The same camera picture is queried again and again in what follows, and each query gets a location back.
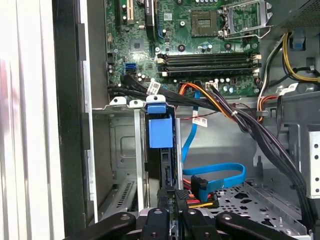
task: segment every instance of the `white cable tag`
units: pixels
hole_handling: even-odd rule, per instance
[[[286,93],[294,92],[297,89],[298,84],[298,82],[292,83],[290,86],[288,86]]]
[[[285,89],[283,89],[283,90],[280,92],[279,96],[283,96],[283,95],[285,95],[287,92],[288,92],[288,88],[285,88]]]
[[[204,117],[192,118],[192,123],[197,124],[197,125],[204,127],[204,128],[208,127],[208,120]]]
[[[159,92],[161,84],[159,82],[156,81],[152,81],[150,82],[150,85],[146,91],[147,95],[157,95]]]

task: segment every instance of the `blue connector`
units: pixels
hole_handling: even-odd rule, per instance
[[[125,63],[124,68],[125,69],[137,69],[137,64],[136,63]]]

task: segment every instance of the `metal bracket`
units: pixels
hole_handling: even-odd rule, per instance
[[[143,109],[145,105],[146,105],[146,102],[139,99],[132,100],[129,102],[130,109]]]
[[[320,199],[320,132],[309,132],[310,176],[307,181],[306,195],[310,199]]]
[[[163,95],[149,95],[146,97],[147,104],[165,104],[166,97]]]
[[[110,102],[111,106],[127,105],[127,99],[124,96],[116,96]]]
[[[234,9],[235,8],[245,8],[249,5],[258,5],[258,15],[260,16],[260,25],[253,27],[244,27],[241,30],[236,30],[234,26]],[[249,37],[257,37],[258,39],[264,38],[271,31],[271,25],[267,25],[269,19],[272,17],[272,12],[268,12],[269,9],[272,8],[272,5],[265,0],[246,0],[241,1],[229,5],[222,6],[222,10],[218,10],[218,13],[224,17],[225,26],[221,31],[218,32],[219,36],[224,37],[225,39],[240,39],[240,38],[249,38]],[[250,35],[241,35],[244,33],[257,31],[261,29],[269,28],[268,31],[259,36],[258,34],[250,34]]]

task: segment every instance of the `sata port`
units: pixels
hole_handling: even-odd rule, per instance
[[[137,74],[137,69],[126,69],[125,70],[126,74]]]

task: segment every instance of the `orange wire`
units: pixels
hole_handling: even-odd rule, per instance
[[[278,98],[278,96],[276,96],[276,95],[270,95],[270,96],[264,97],[264,98],[260,101],[258,111],[262,111],[262,110],[263,110],[263,105],[264,105],[264,103],[265,103],[267,100],[277,99],[277,98]],[[264,118],[263,118],[262,116],[260,116],[260,117],[258,118],[258,122],[261,122],[263,119],[264,119]]]
[[[188,181],[187,179],[183,179],[183,181],[185,181],[187,184],[191,184],[191,182],[190,181]]]
[[[227,112],[225,112],[223,110],[223,108],[220,106],[220,104],[211,96],[209,95],[205,90],[203,90],[201,87],[199,87],[198,85],[195,85],[193,83],[189,83],[189,82],[186,82],[184,85],[188,85],[194,89],[197,89],[198,91],[200,91],[204,96],[206,96],[212,103],[214,103],[214,105],[220,110],[220,112],[222,112],[226,117],[233,119],[233,117],[231,117]]]

